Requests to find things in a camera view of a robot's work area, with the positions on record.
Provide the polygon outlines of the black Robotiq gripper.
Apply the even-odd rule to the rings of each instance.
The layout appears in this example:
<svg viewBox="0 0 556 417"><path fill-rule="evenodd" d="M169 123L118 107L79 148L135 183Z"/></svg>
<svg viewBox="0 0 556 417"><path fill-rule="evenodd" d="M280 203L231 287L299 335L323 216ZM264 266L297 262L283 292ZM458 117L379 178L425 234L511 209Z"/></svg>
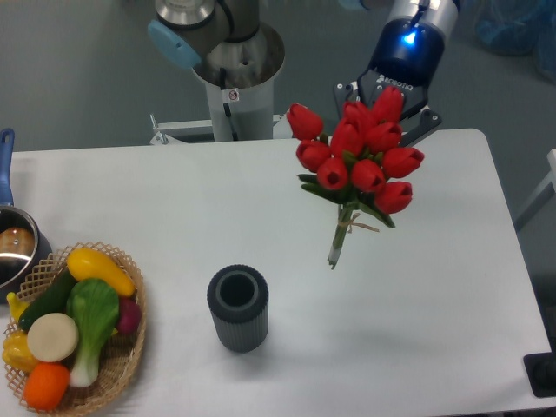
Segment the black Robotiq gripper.
<svg viewBox="0 0 556 417"><path fill-rule="evenodd" d="M413 23L409 17L387 22L367 71L357 81L338 83L333 88L338 118L344 116L345 103L372 107L387 87L395 87L403 94L400 118L410 117L414 123L403 128L400 146L417 145L442 123L440 114L426 105L428 87L444 49L443 35L430 24Z"/></svg>

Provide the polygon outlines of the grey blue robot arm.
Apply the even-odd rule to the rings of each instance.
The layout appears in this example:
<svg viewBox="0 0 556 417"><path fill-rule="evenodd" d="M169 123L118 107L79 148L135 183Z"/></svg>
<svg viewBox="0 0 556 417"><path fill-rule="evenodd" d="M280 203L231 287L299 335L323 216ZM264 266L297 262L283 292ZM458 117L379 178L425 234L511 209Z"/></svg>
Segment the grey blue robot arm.
<svg viewBox="0 0 556 417"><path fill-rule="evenodd" d="M210 118L154 123L154 144L178 136L210 135L217 142L285 138L292 134L274 113L274 82L285 60L281 36L260 19L256 1L157 1L148 34L157 50L203 83ZM401 117L420 116L402 137L414 146L440 125L427 90L460 14L458 1L396 1L367 69L334 87L338 109L371 107L392 86L404 99Z"/></svg>

